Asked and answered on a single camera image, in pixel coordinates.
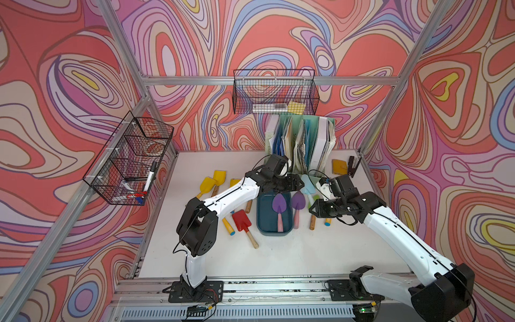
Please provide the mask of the purple trowel pink handle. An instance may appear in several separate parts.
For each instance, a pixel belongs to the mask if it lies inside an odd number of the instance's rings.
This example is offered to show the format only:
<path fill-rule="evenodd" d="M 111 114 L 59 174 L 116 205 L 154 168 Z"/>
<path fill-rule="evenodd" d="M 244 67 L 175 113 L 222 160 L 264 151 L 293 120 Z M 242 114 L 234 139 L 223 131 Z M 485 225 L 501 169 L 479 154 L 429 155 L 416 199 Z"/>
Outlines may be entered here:
<path fill-rule="evenodd" d="M 282 213 L 286 210 L 287 204 L 283 194 L 277 194 L 272 201 L 272 209 L 277 213 L 277 230 L 278 233 L 284 231 Z"/>
<path fill-rule="evenodd" d="M 306 200 L 301 191 L 297 191 L 291 198 L 291 206 L 294 209 L 293 228 L 299 228 L 300 211 L 305 208 Z"/>

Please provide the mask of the green trowel wooden handle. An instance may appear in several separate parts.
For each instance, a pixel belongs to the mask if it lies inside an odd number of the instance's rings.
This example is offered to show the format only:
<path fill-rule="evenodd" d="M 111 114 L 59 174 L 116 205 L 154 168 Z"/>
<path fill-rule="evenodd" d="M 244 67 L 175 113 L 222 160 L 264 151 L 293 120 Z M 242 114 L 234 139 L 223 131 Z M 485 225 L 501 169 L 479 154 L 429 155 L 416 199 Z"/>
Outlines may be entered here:
<path fill-rule="evenodd" d="M 318 199 L 319 199 L 318 195 L 309 195 L 308 196 L 308 209 L 310 209 L 314 205 L 314 202 Z M 317 220 L 317 217 L 314 215 L 311 215 L 309 229 L 312 231 L 315 230 L 316 220 Z"/>

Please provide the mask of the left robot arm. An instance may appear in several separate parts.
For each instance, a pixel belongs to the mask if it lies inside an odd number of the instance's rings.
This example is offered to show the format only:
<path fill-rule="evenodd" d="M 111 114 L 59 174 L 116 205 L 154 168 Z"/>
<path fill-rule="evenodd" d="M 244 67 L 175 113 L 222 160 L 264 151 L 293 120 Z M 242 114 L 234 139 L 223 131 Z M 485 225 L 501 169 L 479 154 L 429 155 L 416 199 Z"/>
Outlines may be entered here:
<path fill-rule="evenodd" d="M 207 279 L 205 254 L 214 246 L 219 222 L 238 206 L 266 193 L 290 193 L 304 187 L 298 174 L 290 173 L 291 161 L 271 154 L 245 173 L 234 186 L 201 201 L 192 198 L 185 207 L 176 232 L 178 244 L 185 247 L 185 269 L 182 280 L 196 289 Z"/>

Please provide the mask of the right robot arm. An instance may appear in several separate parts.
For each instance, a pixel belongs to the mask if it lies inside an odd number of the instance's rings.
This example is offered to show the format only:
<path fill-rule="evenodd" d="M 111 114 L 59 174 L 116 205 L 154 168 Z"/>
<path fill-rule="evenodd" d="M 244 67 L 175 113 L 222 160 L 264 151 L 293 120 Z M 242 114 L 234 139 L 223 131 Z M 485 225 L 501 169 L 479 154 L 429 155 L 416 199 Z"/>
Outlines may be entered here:
<path fill-rule="evenodd" d="M 409 229 L 377 194 L 359 193 L 349 175 L 322 178 L 315 183 L 321 198 L 309 211 L 318 218 L 351 216 L 387 243 L 414 274 L 412 278 L 378 272 L 361 266 L 350 273 L 350 294 L 361 299 L 380 295 L 413 308 L 425 321 L 450 321 L 469 306 L 475 274 L 431 248 Z"/>

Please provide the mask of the teal storage box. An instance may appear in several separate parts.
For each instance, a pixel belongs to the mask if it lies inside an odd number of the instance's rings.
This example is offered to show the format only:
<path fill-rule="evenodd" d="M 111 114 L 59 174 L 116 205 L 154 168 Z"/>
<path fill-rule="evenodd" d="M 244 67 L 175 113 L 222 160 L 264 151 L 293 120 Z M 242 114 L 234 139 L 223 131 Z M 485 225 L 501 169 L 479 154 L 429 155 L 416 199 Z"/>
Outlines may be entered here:
<path fill-rule="evenodd" d="M 286 200 L 286 210 L 282 213 L 283 232 L 278 231 L 278 213 L 272 208 L 272 201 L 276 195 L 268 193 L 257 198 L 256 223 L 260 233 L 264 236 L 286 236 L 294 227 L 294 213 L 290 204 L 291 193 L 282 195 Z"/>

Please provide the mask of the red square shovel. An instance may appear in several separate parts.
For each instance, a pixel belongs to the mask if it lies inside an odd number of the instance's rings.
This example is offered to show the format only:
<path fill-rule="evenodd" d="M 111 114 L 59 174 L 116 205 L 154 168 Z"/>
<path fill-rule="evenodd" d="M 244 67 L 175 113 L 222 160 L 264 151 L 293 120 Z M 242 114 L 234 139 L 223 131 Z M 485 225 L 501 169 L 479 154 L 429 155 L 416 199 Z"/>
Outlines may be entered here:
<path fill-rule="evenodd" d="M 235 222 L 237 229 L 239 232 L 245 232 L 248 236 L 249 240 L 251 241 L 253 247 L 255 249 L 258 249 L 260 246 L 255 240 L 254 236 L 250 232 L 249 228 L 252 226 L 251 221 L 249 220 L 249 217 L 247 213 L 244 210 L 236 211 L 232 214 L 233 221 Z"/>

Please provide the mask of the clear box in basket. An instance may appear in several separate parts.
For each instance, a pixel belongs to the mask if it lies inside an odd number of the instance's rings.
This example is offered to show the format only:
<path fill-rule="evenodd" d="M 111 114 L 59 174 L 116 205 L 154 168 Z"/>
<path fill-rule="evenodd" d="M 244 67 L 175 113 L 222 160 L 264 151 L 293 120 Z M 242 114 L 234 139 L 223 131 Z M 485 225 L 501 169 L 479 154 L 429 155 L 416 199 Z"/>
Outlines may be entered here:
<path fill-rule="evenodd" d="M 284 114 L 288 112 L 288 106 L 285 103 L 258 103 L 253 104 L 253 114 Z"/>

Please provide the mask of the yellow round shovel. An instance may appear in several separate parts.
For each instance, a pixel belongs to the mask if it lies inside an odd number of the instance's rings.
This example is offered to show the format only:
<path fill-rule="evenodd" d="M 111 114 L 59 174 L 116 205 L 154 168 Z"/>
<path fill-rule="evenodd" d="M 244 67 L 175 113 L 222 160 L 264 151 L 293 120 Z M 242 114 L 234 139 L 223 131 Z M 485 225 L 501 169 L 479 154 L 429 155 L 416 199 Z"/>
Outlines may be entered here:
<path fill-rule="evenodd" d="M 205 177 L 202 183 L 200 184 L 200 192 L 197 194 L 197 198 L 201 199 L 203 195 L 209 193 L 213 187 L 216 185 L 217 181 L 211 177 Z"/>

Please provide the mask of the white book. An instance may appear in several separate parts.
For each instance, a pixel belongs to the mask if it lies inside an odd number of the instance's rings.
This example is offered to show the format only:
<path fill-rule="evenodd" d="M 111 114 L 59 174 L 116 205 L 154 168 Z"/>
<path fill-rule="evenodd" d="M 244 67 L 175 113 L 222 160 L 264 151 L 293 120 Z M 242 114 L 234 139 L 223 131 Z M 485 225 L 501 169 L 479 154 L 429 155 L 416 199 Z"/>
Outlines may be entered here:
<path fill-rule="evenodd" d="M 326 145 L 329 142 L 329 120 L 320 117 L 318 120 L 317 134 L 315 136 L 315 143 L 311 149 L 311 158 L 308 170 L 319 170 L 322 164 L 322 159 L 326 151 Z"/>

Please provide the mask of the black stapler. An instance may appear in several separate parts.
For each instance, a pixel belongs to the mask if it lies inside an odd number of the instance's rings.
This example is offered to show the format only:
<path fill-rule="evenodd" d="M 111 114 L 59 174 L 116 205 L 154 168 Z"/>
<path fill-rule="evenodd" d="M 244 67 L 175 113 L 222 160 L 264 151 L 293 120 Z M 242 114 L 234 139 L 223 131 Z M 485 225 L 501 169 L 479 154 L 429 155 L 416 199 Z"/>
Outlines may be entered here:
<path fill-rule="evenodd" d="M 355 156 L 350 156 L 347 161 L 347 174 L 354 178 L 355 173 L 357 172 L 359 165 L 361 163 L 362 156 L 359 152 Z"/>

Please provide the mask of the blue folder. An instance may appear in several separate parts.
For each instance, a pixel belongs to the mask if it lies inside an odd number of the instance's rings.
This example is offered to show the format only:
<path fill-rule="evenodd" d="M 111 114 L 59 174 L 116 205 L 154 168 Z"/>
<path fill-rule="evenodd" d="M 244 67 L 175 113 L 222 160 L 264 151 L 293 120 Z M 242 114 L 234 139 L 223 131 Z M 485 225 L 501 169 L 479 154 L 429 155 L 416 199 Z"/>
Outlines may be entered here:
<path fill-rule="evenodd" d="M 272 143 L 271 143 L 272 153 L 277 154 L 279 156 L 286 155 L 284 143 L 283 143 L 283 130 L 284 130 L 284 125 L 282 124 L 282 121 L 279 120 L 277 123 L 277 126 L 274 130 L 274 134 L 272 136 Z"/>

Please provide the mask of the yellow sticky note pad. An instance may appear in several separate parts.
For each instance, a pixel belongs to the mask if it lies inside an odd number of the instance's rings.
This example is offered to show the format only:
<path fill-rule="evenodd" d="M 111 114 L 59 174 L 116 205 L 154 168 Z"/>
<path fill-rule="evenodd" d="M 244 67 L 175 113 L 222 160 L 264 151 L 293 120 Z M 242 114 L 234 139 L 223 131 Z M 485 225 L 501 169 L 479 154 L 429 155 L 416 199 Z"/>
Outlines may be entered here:
<path fill-rule="evenodd" d="M 347 162 L 339 159 L 332 159 L 331 170 L 333 174 L 345 175 L 348 174 Z"/>

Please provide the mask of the green file organizer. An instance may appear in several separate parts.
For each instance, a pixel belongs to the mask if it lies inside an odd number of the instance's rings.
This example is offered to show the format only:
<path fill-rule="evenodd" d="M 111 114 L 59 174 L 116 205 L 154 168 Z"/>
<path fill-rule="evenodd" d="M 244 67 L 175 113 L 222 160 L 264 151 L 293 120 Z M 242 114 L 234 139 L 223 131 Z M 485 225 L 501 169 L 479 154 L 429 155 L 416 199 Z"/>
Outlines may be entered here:
<path fill-rule="evenodd" d="M 318 120 L 321 116 L 314 115 L 296 115 L 296 114 L 282 114 L 282 115 L 267 115 L 265 117 L 265 153 L 273 154 L 271 143 L 274 130 L 279 120 L 284 125 L 283 130 L 283 143 L 285 148 L 285 157 L 291 161 L 290 170 L 295 174 L 308 174 L 311 176 L 321 176 L 325 170 L 326 163 L 329 155 L 336 146 L 336 126 L 333 118 L 329 120 L 329 142 L 326 145 L 322 164 L 319 170 L 308 170 L 311 158 L 311 149 L 315 143 L 315 136 L 317 134 Z"/>

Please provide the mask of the yellow sponge in basket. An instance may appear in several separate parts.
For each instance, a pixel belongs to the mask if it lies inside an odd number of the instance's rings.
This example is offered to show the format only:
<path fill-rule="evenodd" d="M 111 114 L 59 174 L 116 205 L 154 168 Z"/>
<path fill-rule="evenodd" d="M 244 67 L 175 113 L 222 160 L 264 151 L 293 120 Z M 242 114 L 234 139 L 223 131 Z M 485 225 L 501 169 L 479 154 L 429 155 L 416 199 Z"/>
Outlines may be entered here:
<path fill-rule="evenodd" d="M 295 101 L 290 101 L 287 105 L 287 111 L 290 114 L 303 115 L 306 109 L 305 103 L 299 103 Z"/>

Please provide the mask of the black white marker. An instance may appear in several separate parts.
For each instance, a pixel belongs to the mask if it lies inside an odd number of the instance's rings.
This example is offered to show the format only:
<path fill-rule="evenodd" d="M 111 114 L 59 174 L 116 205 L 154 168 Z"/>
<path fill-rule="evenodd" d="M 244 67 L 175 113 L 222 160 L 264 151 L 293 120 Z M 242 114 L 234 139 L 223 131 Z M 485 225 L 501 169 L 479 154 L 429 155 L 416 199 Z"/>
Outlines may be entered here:
<path fill-rule="evenodd" d="M 147 193 L 149 191 L 150 185 L 151 185 L 152 181 L 154 180 L 154 175 L 155 175 L 157 168 L 158 168 L 158 163 L 156 161 L 154 161 L 152 163 L 152 165 L 150 166 L 150 171 L 148 173 L 146 183 L 144 185 L 144 189 L 143 189 L 144 193 Z"/>

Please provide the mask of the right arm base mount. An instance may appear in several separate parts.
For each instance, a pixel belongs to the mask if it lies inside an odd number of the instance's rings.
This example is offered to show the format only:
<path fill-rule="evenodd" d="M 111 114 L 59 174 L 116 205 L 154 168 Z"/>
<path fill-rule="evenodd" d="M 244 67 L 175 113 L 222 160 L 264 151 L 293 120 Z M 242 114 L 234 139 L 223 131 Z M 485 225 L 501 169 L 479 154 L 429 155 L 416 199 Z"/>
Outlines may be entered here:
<path fill-rule="evenodd" d="M 361 266 L 351 271 L 347 279 L 333 279 L 324 282 L 324 287 L 329 291 L 332 301 L 383 301 L 382 295 L 367 292 L 361 277 L 368 271 L 372 270 L 372 266 Z"/>

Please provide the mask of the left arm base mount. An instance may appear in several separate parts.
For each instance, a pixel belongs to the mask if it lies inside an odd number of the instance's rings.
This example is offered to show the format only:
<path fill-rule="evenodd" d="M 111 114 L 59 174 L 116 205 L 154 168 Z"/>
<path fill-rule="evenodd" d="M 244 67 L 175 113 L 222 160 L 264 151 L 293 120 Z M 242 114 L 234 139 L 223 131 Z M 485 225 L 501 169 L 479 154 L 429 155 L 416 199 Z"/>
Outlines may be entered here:
<path fill-rule="evenodd" d="M 193 288 L 185 280 L 175 281 L 162 290 L 168 295 L 169 303 L 209 303 L 217 304 L 223 300 L 224 282 L 205 280 Z"/>

